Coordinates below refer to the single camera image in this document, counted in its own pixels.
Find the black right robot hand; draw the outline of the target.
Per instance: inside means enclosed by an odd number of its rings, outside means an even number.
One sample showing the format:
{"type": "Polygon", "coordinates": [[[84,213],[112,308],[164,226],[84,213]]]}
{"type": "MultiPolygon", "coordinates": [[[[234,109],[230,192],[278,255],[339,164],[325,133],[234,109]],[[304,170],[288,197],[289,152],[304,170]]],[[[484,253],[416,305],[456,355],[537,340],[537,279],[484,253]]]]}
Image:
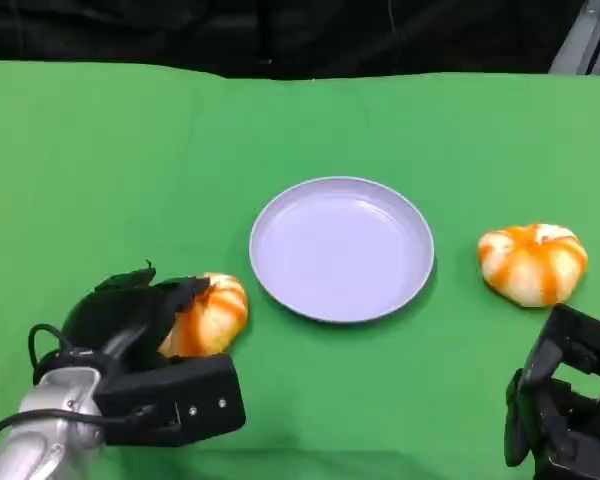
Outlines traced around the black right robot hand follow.
{"type": "Polygon", "coordinates": [[[555,378],[562,364],[600,377],[600,320],[557,304],[506,390],[505,463],[532,455],[535,479],[600,479],[600,398],[555,378]]]}

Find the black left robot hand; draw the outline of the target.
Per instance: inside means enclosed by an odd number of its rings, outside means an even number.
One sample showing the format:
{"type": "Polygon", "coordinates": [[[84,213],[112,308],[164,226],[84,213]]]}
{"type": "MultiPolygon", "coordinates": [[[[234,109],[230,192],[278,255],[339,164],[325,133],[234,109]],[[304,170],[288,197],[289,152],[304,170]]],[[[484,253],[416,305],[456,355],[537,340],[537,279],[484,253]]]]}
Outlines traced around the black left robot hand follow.
{"type": "Polygon", "coordinates": [[[169,364],[160,347],[178,314],[210,288],[207,277],[185,276],[154,283],[152,264],[115,274],[70,311],[62,334],[78,348],[99,351],[129,372],[169,364]]]}

